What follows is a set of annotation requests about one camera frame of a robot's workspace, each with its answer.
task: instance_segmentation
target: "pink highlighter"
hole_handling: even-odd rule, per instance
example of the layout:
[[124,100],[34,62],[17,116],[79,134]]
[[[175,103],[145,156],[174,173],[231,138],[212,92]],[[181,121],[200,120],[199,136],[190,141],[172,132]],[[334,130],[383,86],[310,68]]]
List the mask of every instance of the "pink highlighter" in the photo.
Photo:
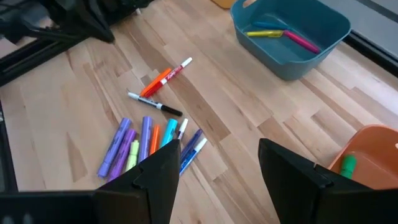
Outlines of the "pink highlighter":
[[294,34],[293,32],[291,32],[289,30],[285,30],[284,34],[286,36],[288,36],[290,39],[292,39],[294,42],[296,42],[296,43],[300,44],[301,46],[303,46],[304,48],[306,48],[307,50],[309,50],[315,54],[319,54],[319,52],[320,52],[319,48],[317,46],[311,44],[304,38],[298,36],[297,34]]

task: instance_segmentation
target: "yellow marker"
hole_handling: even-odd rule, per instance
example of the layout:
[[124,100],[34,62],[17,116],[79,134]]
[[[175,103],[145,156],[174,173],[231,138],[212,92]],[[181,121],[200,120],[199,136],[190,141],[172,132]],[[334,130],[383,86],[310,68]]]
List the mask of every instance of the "yellow marker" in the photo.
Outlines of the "yellow marker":
[[138,140],[134,140],[134,141],[131,143],[130,154],[129,154],[129,158],[127,159],[127,164],[126,164],[126,170],[125,170],[125,172],[127,172],[129,169],[131,169],[131,168],[133,168],[135,165],[137,165],[137,159],[138,159],[138,146],[139,146]]
[[282,37],[283,30],[262,30],[246,32],[248,37]]

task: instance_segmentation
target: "lavender marker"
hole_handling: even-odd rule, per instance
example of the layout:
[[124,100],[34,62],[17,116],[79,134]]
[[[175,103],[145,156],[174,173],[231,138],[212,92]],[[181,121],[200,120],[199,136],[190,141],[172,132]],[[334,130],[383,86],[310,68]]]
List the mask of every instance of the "lavender marker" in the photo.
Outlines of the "lavender marker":
[[148,157],[150,144],[150,129],[152,127],[152,118],[145,116],[142,120],[141,141],[139,142],[138,163]]
[[108,148],[108,151],[106,152],[104,161],[102,162],[101,166],[98,169],[97,176],[98,177],[106,177],[109,168],[111,167],[111,164],[113,162],[114,157],[118,153],[119,146],[122,142],[124,133],[126,133],[127,129],[130,127],[131,121],[128,118],[123,118],[122,122],[120,122],[120,126],[118,130],[116,131],[112,143]]
[[130,145],[132,143],[132,140],[134,140],[134,137],[136,137],[136,131],[134,129],[129,129],[124,135],[118,155],[114,160],[114,166],[109,173],[108,182],[119,177],[120,173],[122,172],[123,165],[127,159],[127,156],[129,155]]

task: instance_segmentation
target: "hardwood floor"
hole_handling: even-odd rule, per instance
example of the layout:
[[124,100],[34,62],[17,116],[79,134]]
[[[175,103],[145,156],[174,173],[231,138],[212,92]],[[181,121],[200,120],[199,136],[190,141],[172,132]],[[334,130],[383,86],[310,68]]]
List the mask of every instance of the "hardwood floor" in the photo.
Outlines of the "hardwood floor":
[[88,39],[0,88],[20,190],[93,189],[122,117],[141,128],[169,115],[127,97],[158,72],[193,62],[154,99],[202,128],[209,142],[178,187],[171,223],[278,223],[257,159],[270,138],[327,166],[366,124],[398,128],[398,79],[340,44],[285,82],[242,48],[229,11],[210,0],[156,0],[113,28],[115,44]]

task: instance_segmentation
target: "blue plastic bin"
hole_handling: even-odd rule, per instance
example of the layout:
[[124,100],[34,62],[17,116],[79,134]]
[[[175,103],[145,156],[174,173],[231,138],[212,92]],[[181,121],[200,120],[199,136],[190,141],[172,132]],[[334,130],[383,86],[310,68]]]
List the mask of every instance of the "blue plastic bin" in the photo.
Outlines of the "blue plastic bin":
[[[231,8],[239,43],[284,80],[304,76],[351,30],[345,16],[317,0],[257,0],[248,7],[243,6],[244,2],[237,0]],[[318,46],[320,53],[312,53],[284,35],[248,37],[247,31],[264,30],[254,27],[255,21],[287,25],[289,30]]]

